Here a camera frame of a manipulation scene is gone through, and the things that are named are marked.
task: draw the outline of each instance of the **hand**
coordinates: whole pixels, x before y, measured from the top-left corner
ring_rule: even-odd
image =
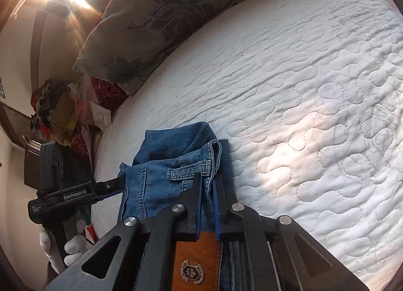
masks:
[[[75,262],[82,254],[87,251],[87,240],[82,232],[85,230],[85,221],[83,219],[77,219],[75,223],[75,236],[66,243],[64,250],[69,253],[69,255],[64,259],[64,263],[70,266]],[[39,244],[48,256],[49,261],[56,273],[64,271],[63,261],[59,255],[58,251],[54,251],[57,247],[53,247],[51,238],[47,232],[41,232],[39,234]]]

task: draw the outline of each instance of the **brown leather label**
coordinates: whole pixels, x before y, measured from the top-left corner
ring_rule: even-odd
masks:
[[[214,232],[201,232],[197,242],[177,242],[172,291],[216,291],[218,289],[218,275],[220,270],[221,243],[216,240]],[[203,268],[203,282],[195,284],[195,280],[183,278],[181,269],[192,270],[192,266],[199,264]],[[199,272],[191,271],[194,277]]]

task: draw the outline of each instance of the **wall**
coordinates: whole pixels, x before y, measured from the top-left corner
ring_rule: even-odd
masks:
[[[22,282],[39,291],[48,258],[39,246],[42,227],[28,217],[27,204],[36,198],[36,190],[24,185],[24,155],[0,127],[0,244]]]
[[[39,85],[49,78],[73,82],[81,74],[73,67],[86,35],[81,35],[68,19],[47,14],[39,57]]]
[[[13,265],[15,260],[7,230],[6,218],[6,193],[11,151],[11,142],[0,127],[0,163],[2,164],[0,167],[0,245],[9,262]]]
[[[10,238],[11,264],[23,283],[42,290],[48,258],[39,246],[42,226],[29,219],[27,204],[36,198],[36,190],[24,184],[25,151],[12,147],[6,191],[7,230]]]
[[[37,10],[22,6],[17,18],[9,18],[0,33],[0,77],[7,99],[0,101],[30,116],[31,108],[31,39]]]

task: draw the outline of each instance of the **floral pillowcase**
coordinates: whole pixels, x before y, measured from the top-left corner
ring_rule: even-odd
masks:
[[[243,0],[111,0],[73,67],[135,93],[213,16]]]

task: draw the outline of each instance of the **bed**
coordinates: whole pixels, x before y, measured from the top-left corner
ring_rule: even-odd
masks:
[[[403,17],[386,0],[246,0],[177,48],[118,110],[96,180],[147,129],[229,140],[236,195],[293,217],[381,290],[403,258]],[[92,208],[99,237],[120,196]]]

